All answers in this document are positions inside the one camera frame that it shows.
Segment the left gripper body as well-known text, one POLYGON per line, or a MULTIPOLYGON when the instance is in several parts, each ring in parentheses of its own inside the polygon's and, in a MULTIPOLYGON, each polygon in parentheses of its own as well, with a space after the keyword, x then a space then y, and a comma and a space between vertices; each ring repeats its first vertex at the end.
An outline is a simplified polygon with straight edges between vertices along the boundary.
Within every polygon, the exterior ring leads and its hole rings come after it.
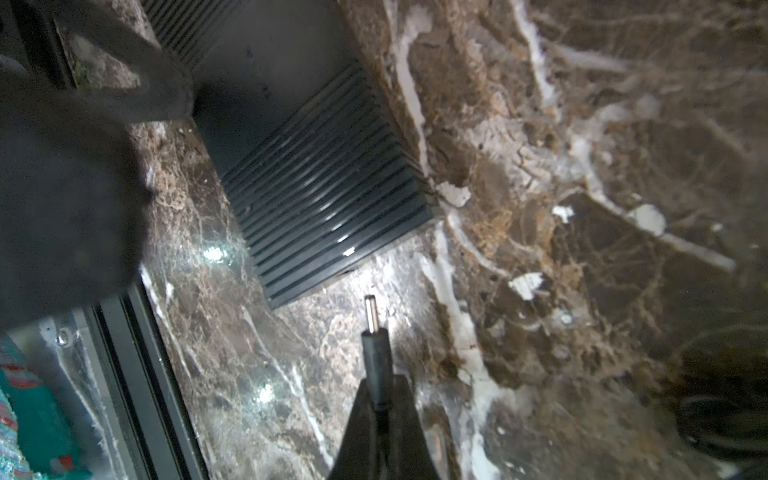
POLYGON ((151 199, 123 125, 2 60, 2 329, 127 288, 151 199))

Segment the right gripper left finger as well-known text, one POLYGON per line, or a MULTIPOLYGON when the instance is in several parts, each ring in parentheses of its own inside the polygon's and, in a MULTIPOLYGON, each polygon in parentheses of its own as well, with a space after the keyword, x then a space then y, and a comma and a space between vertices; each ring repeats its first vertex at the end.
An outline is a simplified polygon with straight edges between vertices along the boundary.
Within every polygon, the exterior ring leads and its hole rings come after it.
POLYGON ((377 412, 373 407, 367 380, 362 379, 328 479, 379 478, 377 412))

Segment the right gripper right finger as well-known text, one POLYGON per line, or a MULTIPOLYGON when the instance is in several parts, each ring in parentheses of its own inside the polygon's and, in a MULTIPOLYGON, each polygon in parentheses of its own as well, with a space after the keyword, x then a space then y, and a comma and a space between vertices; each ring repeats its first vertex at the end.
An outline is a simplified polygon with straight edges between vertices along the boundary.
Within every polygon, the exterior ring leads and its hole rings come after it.
POLYGON ((391 405, 380 413, 380 478, 439 479, 403 375, 394 376, 391 405))

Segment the black power adapter with cable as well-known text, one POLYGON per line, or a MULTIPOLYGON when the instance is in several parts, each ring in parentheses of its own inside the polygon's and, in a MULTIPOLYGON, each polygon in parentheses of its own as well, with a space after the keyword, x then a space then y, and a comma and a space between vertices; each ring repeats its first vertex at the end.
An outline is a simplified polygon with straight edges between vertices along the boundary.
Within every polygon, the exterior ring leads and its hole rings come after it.
POLYGON ((361 333, 366 381, 376 411, 392 405, 394 373, 389 332, 379 321, 376 297, 364 298, 367 329, 361 333))

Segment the black network switch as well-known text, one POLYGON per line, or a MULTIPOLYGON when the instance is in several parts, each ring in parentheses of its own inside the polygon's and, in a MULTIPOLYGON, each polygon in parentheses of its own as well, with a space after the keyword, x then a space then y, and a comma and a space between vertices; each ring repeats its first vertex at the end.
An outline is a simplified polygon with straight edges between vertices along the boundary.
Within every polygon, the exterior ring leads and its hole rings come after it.
POLYGON ((146 1, 273 308, 437 216, 334 1, 146 1))

